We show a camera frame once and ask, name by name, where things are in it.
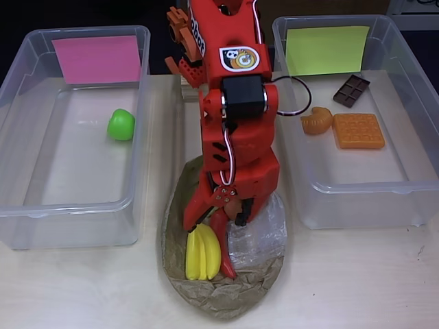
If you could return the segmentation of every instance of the plastic storage container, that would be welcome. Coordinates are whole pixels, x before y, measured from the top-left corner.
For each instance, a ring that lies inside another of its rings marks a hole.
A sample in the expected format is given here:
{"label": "plastic storage container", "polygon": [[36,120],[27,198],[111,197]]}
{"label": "plastic storage container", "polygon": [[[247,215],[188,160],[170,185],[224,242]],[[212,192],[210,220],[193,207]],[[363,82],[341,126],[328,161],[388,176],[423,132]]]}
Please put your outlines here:
{"label": "plastic storage container", "polygon": [[[54,39],[135,35],[140,82],[66,85]],[[0,240],[12,249],[127,245],[142,148],[150,33],[89,27],[28,34],[0,90]],[[112,112],[136,116],[131,142],[106,136]]]}
{"label": "plastic storage container", "polygon": [[[333,114],[375,114],[386,146],[340,149],[331,129],[305,135],[298,117],[279,118],[300,219],[309,228],[427,223],[439,211],[439,97],[393,21],[386,16],[276,19],[275,70],[288,74],[288,29],[348,25],[370,27],[356,73],[370,81],[369,88],[349,109],[332,97],[351,74],[304,77],[313,93],[311,106],[327,107]],[[284,81],[281,107],[302,107],[306,92]]]}

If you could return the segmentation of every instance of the green ball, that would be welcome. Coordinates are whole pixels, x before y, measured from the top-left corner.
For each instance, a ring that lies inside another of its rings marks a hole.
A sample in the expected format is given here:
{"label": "green ball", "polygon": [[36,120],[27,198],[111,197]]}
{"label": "green ball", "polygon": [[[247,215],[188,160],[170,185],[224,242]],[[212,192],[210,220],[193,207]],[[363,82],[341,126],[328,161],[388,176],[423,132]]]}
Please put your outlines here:
{"label": "green ball", "polygon": [[108,122],[107,134],[116,141],[129,141],[134,134],[136,119],[123,108],[115,110]]}

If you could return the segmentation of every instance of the toy banana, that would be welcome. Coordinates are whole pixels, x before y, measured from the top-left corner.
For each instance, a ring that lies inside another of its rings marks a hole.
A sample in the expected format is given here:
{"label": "toy banana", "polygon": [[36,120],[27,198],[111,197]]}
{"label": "toy banana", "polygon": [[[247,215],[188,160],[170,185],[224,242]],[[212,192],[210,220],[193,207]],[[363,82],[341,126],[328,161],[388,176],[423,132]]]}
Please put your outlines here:
{"label": "toy banana", "polygon": [[220,242],[212,228],[201,223],[187,237],[186,278],[211,280],[220,271],[220,266]]}

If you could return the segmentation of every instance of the white table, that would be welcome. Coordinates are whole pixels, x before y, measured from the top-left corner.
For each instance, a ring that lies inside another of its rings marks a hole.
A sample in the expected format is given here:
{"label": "white table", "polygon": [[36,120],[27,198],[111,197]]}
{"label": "white table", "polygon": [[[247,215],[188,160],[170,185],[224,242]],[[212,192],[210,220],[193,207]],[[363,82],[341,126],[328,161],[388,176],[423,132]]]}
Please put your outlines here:
{"label": "white table", "polygon": [[[250,312],[212,319],[174,291],[161,267],[159,230],[174,185],[171,89],[152,77],[151,147],[139,241],[128,247],[16,252],[0,245],[0,328],[337,328],[439,326],[439,218],[428,226],[318,230],[288,210],[289,245],[278,280]],[[198,105],[186,104],[185,158],[200,153]],[[279,192],[287,203],[284,186]]]}

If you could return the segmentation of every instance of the logo sticker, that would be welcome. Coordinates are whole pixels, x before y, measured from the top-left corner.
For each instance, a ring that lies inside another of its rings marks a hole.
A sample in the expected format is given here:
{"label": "logo sticker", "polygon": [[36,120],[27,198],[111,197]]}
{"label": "logo sticker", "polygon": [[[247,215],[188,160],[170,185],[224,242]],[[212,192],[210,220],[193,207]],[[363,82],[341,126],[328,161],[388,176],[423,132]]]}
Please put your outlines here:
{"label": "logo sticker", "polygon": [[189,6],[189,10],[191,13],[191,30],[193,37],[195,38],[195,43],[198,46],[198,49],[200,50],[201,56],[204,57],[204,53],[206,52],[206,43],[204,42],[203,37],[201,36],[200,30],[198,29],[198,22],[193,16],[193,11],[191,6]]}
{"label": "logo sticker", "polygon": [[259,65],[259,54],[246,46],[219,48],[222,66],[230,72],[252,71]]}

